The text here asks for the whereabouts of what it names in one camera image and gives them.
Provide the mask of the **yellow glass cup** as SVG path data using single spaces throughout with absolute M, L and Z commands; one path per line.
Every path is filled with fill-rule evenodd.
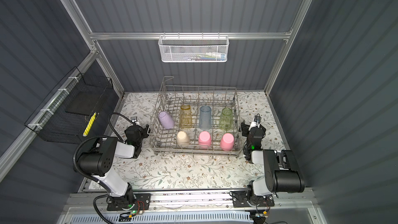
M 180 106 L 179 125 L 181 128 L 192 128 L 192 111 L 190 105 Z

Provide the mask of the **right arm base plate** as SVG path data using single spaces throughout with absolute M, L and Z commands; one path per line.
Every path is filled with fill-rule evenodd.
M 274 207 L 275 203 L 270 196 L 256 196 L 249 195 L 247 191 L 244 190 L 234 190 L 229 192 L 230 197 L 232 197 L 233 206 L 235 208 L 242 207 Z

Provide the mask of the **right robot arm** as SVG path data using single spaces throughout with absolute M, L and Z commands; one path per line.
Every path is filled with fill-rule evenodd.
M 264 169 L 264 175 L 252 180 L 247 186 L 244 200 L 249 205 L 268 206 L 273 194 L 304 191 L 305 181 L 291 150 L 263 149 L 261 143 L 265 138 L 266 128 L 259 122 L 253 121 L 250 125 L 242 122 L 240 131 L 246 138 L 243 146 L 246 161 L 261 165 Z

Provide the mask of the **green glass cup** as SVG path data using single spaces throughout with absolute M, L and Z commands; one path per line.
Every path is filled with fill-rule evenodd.
M 233 112 L 230 108 L 223 108 L 219 120 L 219 128 L 223 130 L 230 130 L 233 126 Z

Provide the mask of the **floral table mat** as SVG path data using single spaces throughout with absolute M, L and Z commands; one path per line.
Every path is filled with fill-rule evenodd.
M 267 130 L 262 140 L 263 148 L 284 149 L 265 93 L 240 91 L 238 101 L 240 118 L 245 122 L 251 121 L 256 114 L 261 116 L 261 123 Z M 148 140 L 144 141 L 137 159 L 115 158 L 113 168 L 134 189 L 244 188 L 264 174 L 263 166 L 248 163 L 243 155 L 156 155 Z

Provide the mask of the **grey wire dish rack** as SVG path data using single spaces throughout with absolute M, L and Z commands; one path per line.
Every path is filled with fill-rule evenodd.
M 163 78 L 150 124 L 149 144 L 154 153 L 193 154 L 209 156 L 238 157 L 243 148 L 240 132 L 240 115 L 238 91 L 234 87 L 219 86 L 187 86 L 174 85 L 172 76 Z M 181 128 L 179 125 L 180 106 L 190 105 L 192 111 L 192 128 Z M 211 147 L 203 149 L 198 145 L 199 116 L 201 106 L 210 106 L 212 110 L 212 126 L 208 132 L 211 135 Z M 219 120 L 223 108 L 230 108 L 233 112 L 233 126 L 226 131 L 219 128 Z M 160 124 L 158 114 L 168 112 L 175 121 L 173 129 L 166 130 Z M 179 131 L 185 131 L 190 137 L 187 147 L 177 145 L 176 136 Z M 231 133 L 235 138 L 231 151 L 224 151 L 220 142 L 224 134 Z

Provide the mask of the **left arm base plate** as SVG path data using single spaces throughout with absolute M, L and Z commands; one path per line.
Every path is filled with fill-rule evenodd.
M 107 197 L 108 211 L 146 211 L 149 209 L 151 194 L 132 194 L 124 197 Z

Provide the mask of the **blue translucent cup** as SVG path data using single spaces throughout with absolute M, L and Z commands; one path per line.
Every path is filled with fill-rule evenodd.
M 200 108 L 199 128 L 208 131 L 212 126 L 212 110 L 210 106 L 204 105 Z

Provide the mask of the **pink plastic cup front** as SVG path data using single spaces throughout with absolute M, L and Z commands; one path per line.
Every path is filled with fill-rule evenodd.
M 207 131 L 202 131 L 198 137 L 198 145 L 203 149 L 209 149 L 211 147 L 211 135 Z

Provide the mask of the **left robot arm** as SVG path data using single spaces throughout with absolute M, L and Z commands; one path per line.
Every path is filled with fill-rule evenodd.
M 111 123 L 112 116 L 120 116 L 130 123 L 124 133 L 126 139 L 116 131 Z M 108 115 L 108 125 L 115 136 L 94 136 L 82 141 L 73 154 L 73 168 L 83 177 L 98 183 L 107 194 L 110 207 L 131 210 L 140 207 L 130 183 L 123 180 L 113 168 L 113 160 L 118 158 L 137 159 L 143 147 L 143 140 L 149 136 L 150 127 L 142 127 L 120 113 Z

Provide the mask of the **tubes in white basket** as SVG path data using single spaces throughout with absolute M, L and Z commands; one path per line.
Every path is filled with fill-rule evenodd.
M 220 52 L 207 52 L 201 54 L 192 54 L 183 57 L 188 61 L 216 61 L 216 62 L 224 62 L 227 61 L 227 54 Z

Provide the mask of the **purple plastic cup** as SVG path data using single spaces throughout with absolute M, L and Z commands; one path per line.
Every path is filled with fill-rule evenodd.
M 158 119 L 159 119 L 162 127 L 166 130 L 173 129 L 175 126 L 175 121 L 168 112 L 165 112 L 165 111 L 160 112 L 158 114 Z

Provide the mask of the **pink plastic cup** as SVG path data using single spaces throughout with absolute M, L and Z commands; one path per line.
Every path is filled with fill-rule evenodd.
M 211 135 L 207 131 L 202 131 L 198 137 L 198 145 L 203 149 L 209 149 L 211 147 Z
M 234 142 L 235 138 L 233 134 L 231 133 L 226 133 L 223 135 L 221 142 L 220 142 L 220 147 L 224 151 L 231 151 L 234 147 Z

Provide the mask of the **black pad in basket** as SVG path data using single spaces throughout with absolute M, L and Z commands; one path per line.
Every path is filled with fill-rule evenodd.
M 104 94 L 79 92 L 66 107 L 65 112 L 69 114 L 91 116 L 102 109 L 106 100 L 107 97 Z

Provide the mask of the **beige plastic cup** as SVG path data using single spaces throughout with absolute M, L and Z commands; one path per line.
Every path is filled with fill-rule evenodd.
M 185 131 L 179 131 L 176 136 L 177 145 L 187 147 L 190 144 L 190 137 Z

